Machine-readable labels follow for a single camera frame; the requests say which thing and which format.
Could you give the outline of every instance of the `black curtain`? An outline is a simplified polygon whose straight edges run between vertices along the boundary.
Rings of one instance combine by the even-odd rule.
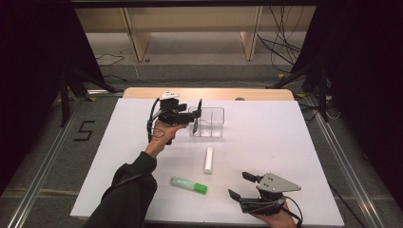
[[[0,193],[31,150],[61,73],[74,67],[104,81],[74,9],[51,1],[60,2],[0,3]]]
[[[335,28],[339,30],[332,36]],[[335,8],[322,6],[293,71],[314,60],[326,67],[332,82],[328,93],[403,209],[402,28],[403,5],[397,1],[351,0]],[[320,72],[308,74],[308,87],[317,86],[319,77]]]

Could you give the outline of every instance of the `metal frame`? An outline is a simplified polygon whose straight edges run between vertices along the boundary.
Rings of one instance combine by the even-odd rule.
[[[309,97],[308,103],[310,105],[317,105],[317,101],[315,98]],[[362,185],[361,181],[358,178],[358,175],[355,173],[353,166],[350,164],[347,156],[345,155],[343,148],[341,148],[340,143],[338,143],[337,137],[330,127],[328,122],[325,122],[321,116],[317,115],[317,123],[319,124],[320,129],[322,130],[323,135],[326,138],[329,146],[332,149],[332,152],[336,158],[338,166],[341,169],[341,172],[344,175],[347,183],[349,184],[353,194],[355,195],[355,199],[361,208],[362,213],[364,214],[365,219],[367,220],[370,227],[378,228],[378,227],[386,227],[382,218],[377,213],[375,205]]]
[[[45,157],[44,161],[41,164],[41,167],[39,168],[38,172],[35,175],[35,178],[33,179],[32,183],[30,184],[29,188],[27,189],[26,194],[23,196],[21,201],[19,202],[17,208],[15,209],[10,222],[8,224],[8,228],[15,228],[15,227],[22,227],[24,225],[25,220],[28,217],[29,211],[33,206],[33,203],[35,202],[39,191],[41,190],[48,173],[50,172],[50,169],[52,165],[54,164],[54,161],[56,160],[60,149],[63,146],[63,143],[65,142],[65,139],[67,137],[67,134],[71,128],[71,123],[74,120],[74,117],[77,113],[77,110],[81,107],[81,105],[84,103],[85,98],[77,98],[74,101],[73,108],[71,108],[71,116],[66,122],[66,125],[64,127],[61,127],[59,130],[59,133],[56,136],[56,139],[54,140],[50,150],[48,151],[47,156]]]

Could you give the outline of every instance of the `clear plastic box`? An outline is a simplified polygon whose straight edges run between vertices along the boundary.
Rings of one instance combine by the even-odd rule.
[[[188,111],[193,112],[196,107],[189,107]],[[199,118],[198,130],[193,134],[194,123],[189,124],[189,135],[194,137],[222,137],[222,126],[224,125],[224,108],[202,107]]]

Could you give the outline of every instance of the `white marker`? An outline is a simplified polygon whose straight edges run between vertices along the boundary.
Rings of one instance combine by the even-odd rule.
[[[211,174],[213,172],[213,147],[208,147],[205,154],[204,173]]]

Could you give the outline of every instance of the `white table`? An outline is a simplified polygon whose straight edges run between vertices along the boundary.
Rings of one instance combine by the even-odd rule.
[[[73,217],[88,218],[116,169],[133,162],[145,149],[145,123],[154,100],[119,100],[71,211]],[[198,101],[182,103],[197,106]],[[256,184],[242,178],[241,172],[246,171],[254,175],[271,172],[300,185],[301,191],[284,195],[298,203],[304,225],[344,226],[297,102],[203,100],[203,106],[225,109],[223,136],[190,137],[189,129],[177,133],[173,144],[158,157],[153,175],[159,188],[146,221],[261,226],[260,220],[244,215],[228,195],[228,188],[245,198],[259,195]],[[203,174],[209,146],[214,147],[212,175]],[[207,194],[171,186],[172,176],[207,185]],[[292,202],[289,206],[298,215]]]

